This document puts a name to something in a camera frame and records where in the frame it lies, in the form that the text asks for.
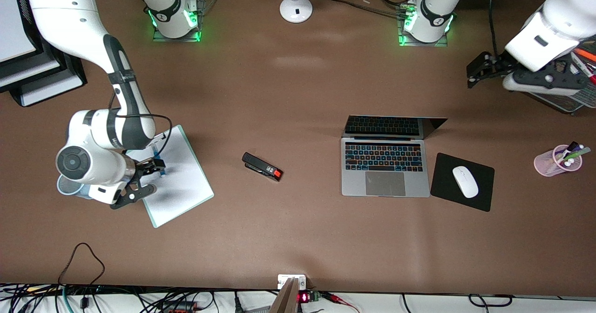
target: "black mouse pad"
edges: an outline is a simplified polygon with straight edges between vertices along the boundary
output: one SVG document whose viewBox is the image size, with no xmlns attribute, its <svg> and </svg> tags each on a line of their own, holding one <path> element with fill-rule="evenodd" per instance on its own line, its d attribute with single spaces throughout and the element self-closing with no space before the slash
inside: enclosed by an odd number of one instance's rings
<svg viewBox="0 0 596 313">
<path fill-rule="evenodd" d="M 467 167 L 472 176 L 474 176 L 474 180 L 476 180 L 476 184 L 478 185 L 478 194 L 475 197 L 466 198 L 457 185 L 453 176 L 453 169 L 458 166 Z M 433 184 L 430 188 L 430 194 L 481 211 L 490 211 L 493 183 L 494 169 L 492 167 L 439 152 L 437 162 L 434 165 Z"/>
</svg>

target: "laptop screen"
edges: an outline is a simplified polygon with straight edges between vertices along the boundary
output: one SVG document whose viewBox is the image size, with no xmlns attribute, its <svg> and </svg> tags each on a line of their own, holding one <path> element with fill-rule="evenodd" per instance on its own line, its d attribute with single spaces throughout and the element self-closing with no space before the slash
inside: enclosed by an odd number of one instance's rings
<svg viewBox="0 0 596 313">
<path fill-rule="evenodd" d="M 350 115 L 344 132 L 346 136 L 424 139 L 446 120 L 436 117 Z"/>
</svg>

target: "computer mouse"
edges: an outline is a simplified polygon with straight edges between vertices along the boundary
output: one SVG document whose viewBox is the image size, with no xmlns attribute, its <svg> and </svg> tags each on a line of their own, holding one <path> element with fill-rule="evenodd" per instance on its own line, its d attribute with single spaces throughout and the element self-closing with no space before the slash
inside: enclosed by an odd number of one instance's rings
<svg viewBox="0 0 596 313">
<path fill-rule="evenodd" d="M 478 185 L 467 167 L 458 166 L 453 169 L 453 177 L 455 177 L 457 185 L 466 198 L 469 199 L 478 195 Z"/>
</svg>

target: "brown table surface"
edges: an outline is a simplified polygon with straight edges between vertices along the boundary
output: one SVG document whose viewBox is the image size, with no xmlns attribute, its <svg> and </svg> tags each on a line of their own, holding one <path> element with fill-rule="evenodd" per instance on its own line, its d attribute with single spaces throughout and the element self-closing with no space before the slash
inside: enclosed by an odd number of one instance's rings
<svg viewBox="0 0 596 313">
<path fill-rule="evenodd" d="M 500 48 L 542 1 L 496 0 Z M 113 211 L 56 191 L 70 117 L 110 98 L 101 69 L 85 62 L 87 86 L 27 109 L 1 95 L 0 281 L 54 283 L 86 241 L 103 284 L 274 288 L 278 273 L 306 273 L 325 290 L 596 295 L 595 157 L 552 178 L 532 165 L 554 145 L 596 147 L 596 113 L 560 114 L 497 79 L 466 88 L 491 46 L 487 0 L 460 3 L 448 48 L 400 47 L 395 20 L 328 0 L 290 24 L 280 2 L 219 0 L 202 42 L 153 43 L 141 0 L 97 0 L 149 109 L 183 126 L 215 192 L 158 229 L 142 203 Z M 449 118 L 426 141 L 429 175 L 438 152 L 494 167 L 491 211 L 343 197 L 349 114 Z M 246 169 L 245 151 L 283 180 Z M 64 281 L 99 270 L 82 250 Z"/>
</svg>

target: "laptop trackpad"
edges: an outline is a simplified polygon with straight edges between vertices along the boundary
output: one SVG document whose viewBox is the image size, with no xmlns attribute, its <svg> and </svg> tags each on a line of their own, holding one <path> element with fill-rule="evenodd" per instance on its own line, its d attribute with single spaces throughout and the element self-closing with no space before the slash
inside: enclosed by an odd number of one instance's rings
<svg viewBox="0 0 596 313">
<path fill-rule="evenodd" d="M 367 196 L 404 197 L 406 186 L 404 173 L 366 171 Z"/>
</svg>

